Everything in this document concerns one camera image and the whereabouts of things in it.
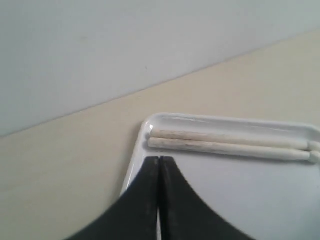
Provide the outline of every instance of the table surface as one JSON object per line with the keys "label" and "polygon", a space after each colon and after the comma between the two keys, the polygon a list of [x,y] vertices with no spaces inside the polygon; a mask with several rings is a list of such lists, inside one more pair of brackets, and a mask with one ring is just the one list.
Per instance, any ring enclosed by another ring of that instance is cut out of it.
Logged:
{"label": "table surface", "polygon": [[320,30],[0,140],[0,239],[62,240],[119,196],[148,116],[320,126]]}

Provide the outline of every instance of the drumstick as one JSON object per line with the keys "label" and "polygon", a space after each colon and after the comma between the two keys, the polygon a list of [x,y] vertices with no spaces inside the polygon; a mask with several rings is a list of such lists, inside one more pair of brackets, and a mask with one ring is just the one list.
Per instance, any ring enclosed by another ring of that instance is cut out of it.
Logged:
{"label": "drumstick", "polygon": [[316,164],[320,163],[320,153],[317,151],[308,152],[288,148],[249,146],[157,137],[149,138],[148,146],[151,148],[167,150],[192,151],[284,161],[309,161]]}
{"label": "drumstick", "polygon": [[281,139],[277,137],[263,136],[239,136],[232,134],[197,133],[186,131],[170,131],[153,129],[151,138],[180,139],[201,142],[214,142],[222,144],[236,144],[248,146],[261,146],[270,148],[296,149],[304,151],[320,152],[320,143],[304,139]]}

